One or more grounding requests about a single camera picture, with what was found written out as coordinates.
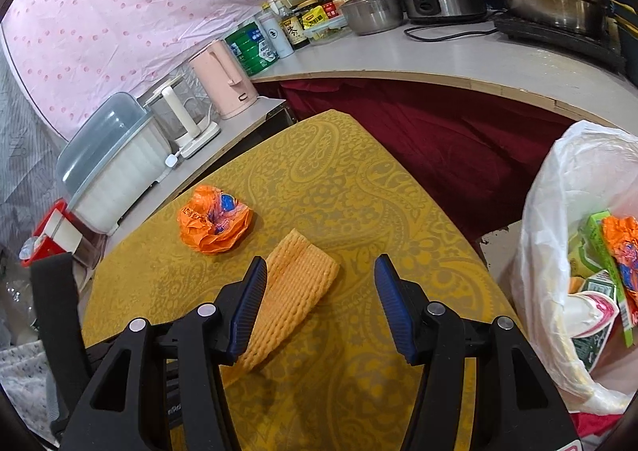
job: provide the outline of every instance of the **pink polka dot curtain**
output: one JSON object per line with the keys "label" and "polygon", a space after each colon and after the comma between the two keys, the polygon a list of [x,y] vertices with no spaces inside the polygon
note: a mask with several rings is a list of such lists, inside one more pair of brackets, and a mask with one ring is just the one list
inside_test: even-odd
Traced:
{"label": "pink polka dot curtain", "polygon": [[70,139],[118,91],[135,96],[263,0],[15,0],[2,22],[41,113]]}

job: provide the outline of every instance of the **white plastic bag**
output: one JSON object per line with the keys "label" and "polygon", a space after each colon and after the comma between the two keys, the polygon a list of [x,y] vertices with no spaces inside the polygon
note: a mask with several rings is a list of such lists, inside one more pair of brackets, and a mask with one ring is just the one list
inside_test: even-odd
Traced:
{"label": "white plastic bag", "polygon": [[554,143],[527,195],[510,284],[527,336],[567,408],[596,415],[622,414],[631,397],[591,379],[565,334],[563,305],[569,234],[607,209],[638,217],[638,138],[577,122]]}

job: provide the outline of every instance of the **white bottle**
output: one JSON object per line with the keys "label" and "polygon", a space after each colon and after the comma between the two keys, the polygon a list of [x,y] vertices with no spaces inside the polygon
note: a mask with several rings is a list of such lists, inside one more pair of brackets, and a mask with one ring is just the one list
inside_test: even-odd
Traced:
{"label": "white bottle", "polygon": [[292,55],[294,50],[283,33],[277,16],[270,9],[268,3],[262,5],[262,12],[257,14],[257,20],[262,25],[266,38],[270,40],[270,44],[275,49],[280,58]]}

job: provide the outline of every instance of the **clear plastic lid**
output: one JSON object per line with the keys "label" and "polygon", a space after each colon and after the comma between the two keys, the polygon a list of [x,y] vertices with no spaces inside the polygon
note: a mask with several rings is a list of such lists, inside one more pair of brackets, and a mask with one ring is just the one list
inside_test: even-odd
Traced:
{"label": "clear plastic lid", "polygon": [[116,93],[82,125],[55,165],[55,179],[69,207],[151,115],[130,94]]}

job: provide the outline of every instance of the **countertop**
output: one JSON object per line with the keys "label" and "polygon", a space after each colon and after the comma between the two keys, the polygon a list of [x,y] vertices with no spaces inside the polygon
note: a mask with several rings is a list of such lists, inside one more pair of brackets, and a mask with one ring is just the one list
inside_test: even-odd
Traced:
{"label": "countertop", "polygon": [[[441,26],[421,35],[441,37],[492,26],[491,22]],[[502,33],[417,42],[404,35],[406,27],[364,37],[351,33],[330,44],[304,47],[253,81],[320,77],[420,81],[499,95],[638,135],[638,89],[577,55],[511,41]]]}

